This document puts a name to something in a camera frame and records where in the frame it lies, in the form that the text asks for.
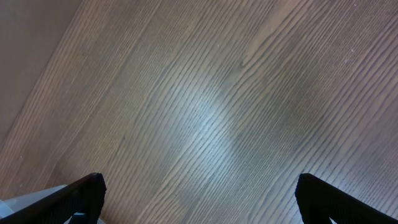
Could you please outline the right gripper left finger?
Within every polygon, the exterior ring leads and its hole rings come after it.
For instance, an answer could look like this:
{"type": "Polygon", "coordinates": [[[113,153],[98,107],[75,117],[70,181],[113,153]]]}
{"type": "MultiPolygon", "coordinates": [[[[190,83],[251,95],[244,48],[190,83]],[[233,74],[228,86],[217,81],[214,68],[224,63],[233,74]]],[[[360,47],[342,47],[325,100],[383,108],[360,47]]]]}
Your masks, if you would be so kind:
{"type": "Polygon", "coordinates": [[[94,172],[8,217],[1,218],[1,224],[104,224],[100,215],[105,194],[103,175],[94,172]]]}

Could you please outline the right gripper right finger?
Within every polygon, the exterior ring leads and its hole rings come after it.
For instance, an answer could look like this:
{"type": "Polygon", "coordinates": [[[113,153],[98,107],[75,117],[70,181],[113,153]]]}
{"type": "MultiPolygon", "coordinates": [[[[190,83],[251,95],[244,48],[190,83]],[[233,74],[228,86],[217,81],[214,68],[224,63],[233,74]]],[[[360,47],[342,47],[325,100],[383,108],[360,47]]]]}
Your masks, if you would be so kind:
{"type": "Polygon", "coordinates": [[[397,224],[396,219],[309,173],[299,175],[295,198],[304,224],[397,224]]]}

